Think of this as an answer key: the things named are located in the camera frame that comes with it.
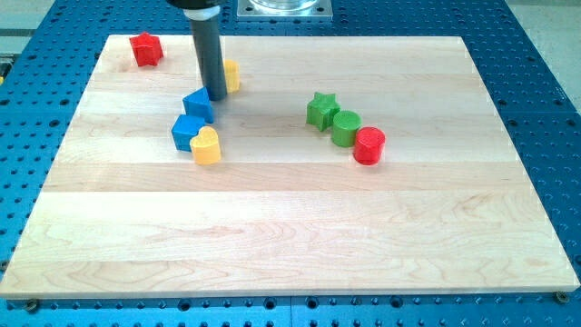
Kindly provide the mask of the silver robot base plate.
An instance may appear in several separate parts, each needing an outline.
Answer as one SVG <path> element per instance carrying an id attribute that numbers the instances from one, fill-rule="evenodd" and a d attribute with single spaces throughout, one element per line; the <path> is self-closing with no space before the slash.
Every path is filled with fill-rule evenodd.
<path id="1" fill-rule="evenodd" d="M 258 18 L 332 18 L 331 0 L 238 0 L 237 16 Z"/>

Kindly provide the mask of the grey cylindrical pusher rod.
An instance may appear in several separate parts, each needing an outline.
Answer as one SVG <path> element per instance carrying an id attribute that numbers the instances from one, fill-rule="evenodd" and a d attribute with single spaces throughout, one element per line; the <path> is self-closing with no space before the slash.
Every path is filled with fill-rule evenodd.
<path id="1" fill-rule="evenodd" d="M 224 100 L 228 92 L 217 17 L 205 21 L 191 20 L 190 26 L 202 84 L 211 101 Z"/>

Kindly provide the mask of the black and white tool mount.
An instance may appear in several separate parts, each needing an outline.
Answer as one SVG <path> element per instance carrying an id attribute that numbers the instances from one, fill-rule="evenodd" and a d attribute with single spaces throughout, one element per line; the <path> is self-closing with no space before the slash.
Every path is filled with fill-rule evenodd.
<path id="1" fill-rule="evenodd" d="M 166 0 L 166 2 L 181 9 L 193 21 L 206 21 L 221 11 L 225 0 Z"/>

